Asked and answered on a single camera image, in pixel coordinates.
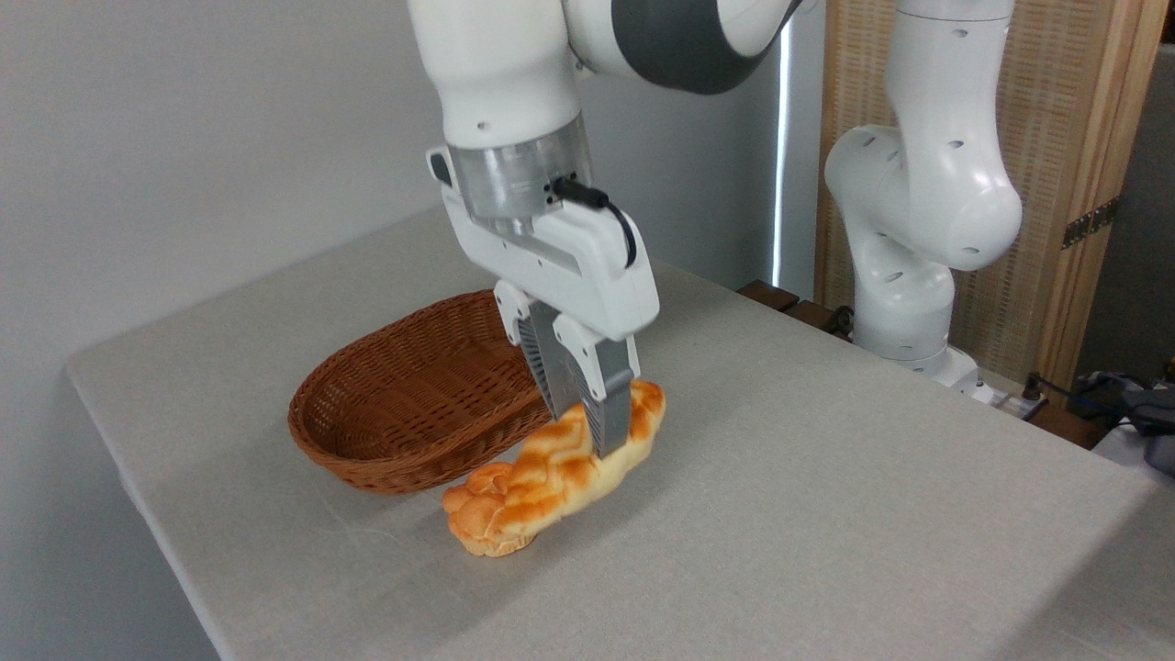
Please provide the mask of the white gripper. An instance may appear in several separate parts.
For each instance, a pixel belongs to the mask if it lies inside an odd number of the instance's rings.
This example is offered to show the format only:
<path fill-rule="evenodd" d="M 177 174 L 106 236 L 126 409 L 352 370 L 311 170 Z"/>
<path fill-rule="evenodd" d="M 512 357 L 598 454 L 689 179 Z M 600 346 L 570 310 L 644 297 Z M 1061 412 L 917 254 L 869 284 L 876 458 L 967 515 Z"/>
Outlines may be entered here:
<path fill-rule="evenodd" d="M 617 451 L 642 375 L 633 335 L 660 310 L 642 234 L 630 222 L 630 261 L 622 224 L 607 209 L 566 202 L 523 220 L 521 232 L 513 220 L 474 218 L 446 148 L 427 158 L 466 259 L 499 279 L 494 296 L 508 340 L 521 348 L 551 418 L 579 403 L 597 456 Z"/>

